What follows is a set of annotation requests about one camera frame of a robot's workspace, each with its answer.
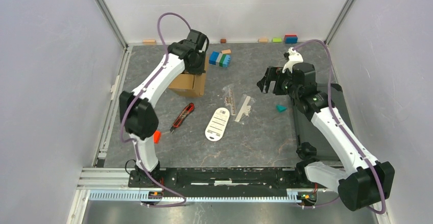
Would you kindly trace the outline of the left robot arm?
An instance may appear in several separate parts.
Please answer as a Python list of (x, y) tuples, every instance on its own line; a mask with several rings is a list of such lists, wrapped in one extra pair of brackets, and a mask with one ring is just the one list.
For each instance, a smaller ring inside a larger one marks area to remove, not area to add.
[(154, 110), (158, 100), (171, 82), (183, 72), (203, 74), (205, 72), (208, 37), (197, 30), (190, 30), (188, 36), (168, 45), (161, 61), (151, 74), (132, 91), (119, 95), (121, 132), (127, 133), (136, 157), (136, 165), (143, 172), (141, 180), (148, 187), (160, 182), (159, 165), (153, 136), (159, 119)]

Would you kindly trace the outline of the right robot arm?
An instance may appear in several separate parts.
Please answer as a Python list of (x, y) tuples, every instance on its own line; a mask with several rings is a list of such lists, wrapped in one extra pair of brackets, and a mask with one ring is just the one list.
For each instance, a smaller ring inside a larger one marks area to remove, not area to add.
[(271, 82), (275, 82), (272, 93), (291, 98), (297, 110), (326, 138), (344, 168), (339, 170), (318, 159), (307, 159), (296, 166), (296, 183), (301, 187), (317, 183), (337, 192), (351, 211), (371, 209), (373, 204), (381, 203), (381, 210), (372, 211), (383, 214), (395, 169), (390, 162), (380, 162), (355, 137), (341, 118), (331, 94), (318, 89), (314, 65), (269, 66), (257, 87), (262, 93), (268, 93)]

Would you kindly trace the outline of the brown cardboard express box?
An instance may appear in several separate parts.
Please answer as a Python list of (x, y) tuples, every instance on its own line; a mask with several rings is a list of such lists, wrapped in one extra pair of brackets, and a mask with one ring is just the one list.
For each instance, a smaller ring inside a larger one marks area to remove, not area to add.
[(205, 60), (204, 73), (178, 75), (168, 86), (168, 89), (182, 97), (202, 97), (205, 91), (206, 76), (209, 67), (208, 57)]

